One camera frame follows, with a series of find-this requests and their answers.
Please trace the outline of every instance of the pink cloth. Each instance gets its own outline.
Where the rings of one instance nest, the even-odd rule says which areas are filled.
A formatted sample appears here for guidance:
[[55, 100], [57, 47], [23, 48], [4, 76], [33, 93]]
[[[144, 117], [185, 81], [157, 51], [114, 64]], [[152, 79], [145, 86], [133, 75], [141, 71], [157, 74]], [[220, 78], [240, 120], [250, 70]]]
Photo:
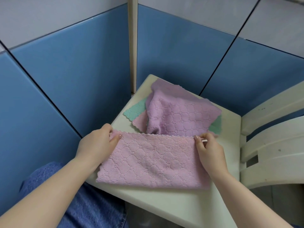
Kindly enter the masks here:
[[141, 132], [147, 132], [147, 124], [148, 124], [148, 115], [147, 110], [142, 112], [137, 118], [135, 118], [132, 122], [133, 126], [138, 128]]
[[158, 79], [146, 100], [149, 134], [200, 135], [221, 115], [208, 99], [199, 99], [181, 86]]
[[114, 131], [123, 136], [97, 182], [150, 188], [209, 189], [194, 138]]

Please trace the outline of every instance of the person's left hand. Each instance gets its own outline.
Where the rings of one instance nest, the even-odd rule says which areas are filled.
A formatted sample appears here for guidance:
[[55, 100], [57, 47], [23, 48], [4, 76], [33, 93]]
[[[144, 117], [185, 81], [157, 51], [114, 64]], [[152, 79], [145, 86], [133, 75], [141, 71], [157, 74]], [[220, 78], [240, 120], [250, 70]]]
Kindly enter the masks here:
[[112, 131], [110, 124], [104, 124], [101, 129], [93, 130], [81, 139], [75, 159], [86, 163], [94, 171], [111, 155], [121, 138], [121, 135], [117, 134], [110, 141], [109, 136]]

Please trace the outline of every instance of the knee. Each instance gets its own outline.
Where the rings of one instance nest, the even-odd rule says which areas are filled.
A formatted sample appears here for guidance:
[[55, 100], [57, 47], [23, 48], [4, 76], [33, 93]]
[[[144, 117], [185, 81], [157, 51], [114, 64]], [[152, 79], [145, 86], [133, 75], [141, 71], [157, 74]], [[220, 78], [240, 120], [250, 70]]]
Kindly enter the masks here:
[[32, 192], [39, 185], [41, 185], [48, 178], [50, 178], [53, 174], [59, 171], [62, 167], [63, 165], [61, 163], [50, 162], [32, 172], [32, 174], [22, 182], [19, 190], [18, 200], [21, 200], [30, 192]]

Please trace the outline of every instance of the jeans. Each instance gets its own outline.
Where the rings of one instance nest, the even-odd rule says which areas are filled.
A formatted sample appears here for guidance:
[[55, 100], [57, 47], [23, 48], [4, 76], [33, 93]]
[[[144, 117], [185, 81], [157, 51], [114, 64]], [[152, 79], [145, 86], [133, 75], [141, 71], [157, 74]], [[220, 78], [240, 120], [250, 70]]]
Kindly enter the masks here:
[[[23, 199], [63, 165], [51, 162], [35, 170], [20, 187], [18, 200]], [[84, 183], [61, 219], [58, 227], [128, 228], [125, 202]]]

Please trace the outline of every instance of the denim fabric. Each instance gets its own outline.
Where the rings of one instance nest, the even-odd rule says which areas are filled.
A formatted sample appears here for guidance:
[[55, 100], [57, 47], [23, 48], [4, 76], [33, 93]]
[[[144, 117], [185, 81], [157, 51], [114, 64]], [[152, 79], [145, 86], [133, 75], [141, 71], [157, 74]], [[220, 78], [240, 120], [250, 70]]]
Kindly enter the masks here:
[[[63, 165], [51, 162], [34, 171], [21, 184], [18, 200], [23, 199]], [[125, 202], [84, 183], [78, 190], [58, 227], [128, 228]]]

